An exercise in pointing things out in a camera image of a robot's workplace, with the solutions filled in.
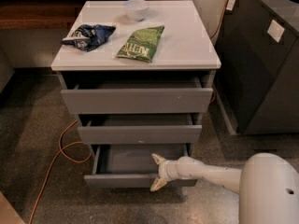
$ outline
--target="dark gray floor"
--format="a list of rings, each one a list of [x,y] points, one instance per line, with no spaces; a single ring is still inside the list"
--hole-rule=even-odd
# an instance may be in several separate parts
[[[0,98],[0,191],[28,222],[61,131],[74,120],[56,76],[16,74]],[[79,140],[71,129],[64,143]],[[251,155],[270,151],[299,170],[299,134],[231,136],[217,102],[203,118],[194,157],[207,164],[242,167]],[[68,151],[82,159],[85,146]],[[55,162],[33,223],[238,223],[238,196],[206,181],[193,188],[89,189],[83,176],[93,160]]]

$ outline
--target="white bowl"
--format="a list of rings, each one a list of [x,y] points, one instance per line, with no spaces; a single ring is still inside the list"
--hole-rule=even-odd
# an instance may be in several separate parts
[[[142,21],[146,18],[149,4],[145,0],[129,0],[124,3],[126,15],[134,21]]]

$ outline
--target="white sticker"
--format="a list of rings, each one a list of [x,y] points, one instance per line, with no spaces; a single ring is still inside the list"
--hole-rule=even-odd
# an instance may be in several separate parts
[[[226,6],[226,10],[232,11],[235,5],[235,0],[229,0]]]
[[[275,39],[277,42],[279,42],[283,33],[284,28],[281,25],[279,25],[275,20],[272,20],[268,29],[268,34],[271,35],[273,39]]]

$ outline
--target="green chip bag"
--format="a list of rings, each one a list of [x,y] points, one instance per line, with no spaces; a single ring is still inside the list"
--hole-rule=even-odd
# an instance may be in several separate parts
[[[134,31],[118,52],[117,57],[151,63],[163,30],[164,26],[158,26]]]

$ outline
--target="open drawer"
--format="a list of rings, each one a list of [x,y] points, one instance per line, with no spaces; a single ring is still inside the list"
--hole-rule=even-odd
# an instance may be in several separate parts
[[[201,125],[190,114],[80,115],[84,144],[196,143]]]
[[[169,160],[187,156],[186,145],[99,146],[94,157],[93,174],[84,179],[93,188],[149,188],[158,175],[151,157],[157,153]],[[194,186],[196,180],[176,180],[170,186]]]
[[[192,73],[63,73],[72,114],[206,112],[213,90]]]

